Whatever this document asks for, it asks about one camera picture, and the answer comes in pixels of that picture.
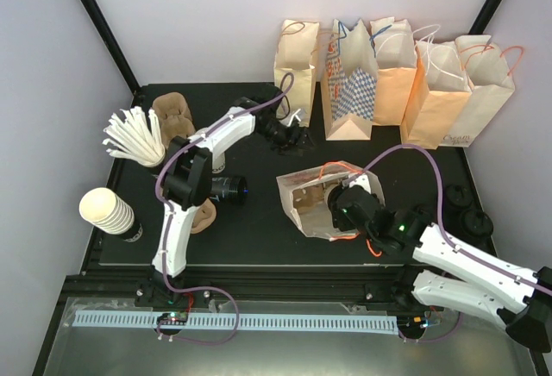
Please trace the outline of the Cream Bear paper bag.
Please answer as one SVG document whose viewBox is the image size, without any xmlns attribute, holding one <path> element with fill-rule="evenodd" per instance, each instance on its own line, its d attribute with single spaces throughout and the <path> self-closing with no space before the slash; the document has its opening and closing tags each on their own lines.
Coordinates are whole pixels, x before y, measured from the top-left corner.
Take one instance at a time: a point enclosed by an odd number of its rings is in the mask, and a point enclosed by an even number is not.
<svg viewBox="0 0 552 376">
<path fill-rule="evenodd" d="M 282 208 L 306 237 L 326 241 L 350 241 L 359 232 L 333 226 L 327 198 L 341 183 L 361 173 L 361 168 L 346 161 L 331 161 L 322 166 L 288 173 L 276 178 Z"/>
</svg>

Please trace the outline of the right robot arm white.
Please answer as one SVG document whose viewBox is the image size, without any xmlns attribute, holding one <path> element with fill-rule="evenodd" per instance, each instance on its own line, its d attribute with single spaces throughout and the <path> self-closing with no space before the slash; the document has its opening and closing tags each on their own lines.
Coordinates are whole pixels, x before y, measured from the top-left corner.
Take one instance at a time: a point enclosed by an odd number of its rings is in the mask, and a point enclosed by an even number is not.
<svg viewBox="0 0 552 376">
<path fill-rule="evenodd" d="M 411 252 L 428 268 L 392 288 L 393 302 L 403 310 L 417 304 L 441 306 L 487 320 L 528 349 L 551 350 L 551 270 L 514 265 L 451 237 L 437 223 L 412 210 L 389 211 L 359 185 L 338 185 L 325 196 L 332 223 L 354 230 L 377 253 Z"/>
</svg>

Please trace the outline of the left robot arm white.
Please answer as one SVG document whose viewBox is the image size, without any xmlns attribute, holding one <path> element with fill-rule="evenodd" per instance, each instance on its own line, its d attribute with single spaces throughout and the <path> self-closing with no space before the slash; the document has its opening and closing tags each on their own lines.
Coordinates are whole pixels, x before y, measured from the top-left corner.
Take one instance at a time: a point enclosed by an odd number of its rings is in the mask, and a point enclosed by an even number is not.
<svg viewBox="0 0 552 376">
<path fill-rule="evenodd" d="M 282 97 L 265 103 L 242 97 L 210 126 L 185 140 L 172 141 L 155 185 L 156 196 L 164 204 L 164 219 L 152 265 L 167 276 L 157 282 L 154 295 L 164 305 L 174 306 L 184 299 L 185 285 L 175 277 L 185 270 L 192 222 L 210 196 L 215 160 L 252 134 L 263 136 L 271 149 L 281 153 L 300 153 L 313 147 L 306 127 L 276 117 Z"/>
</svg>

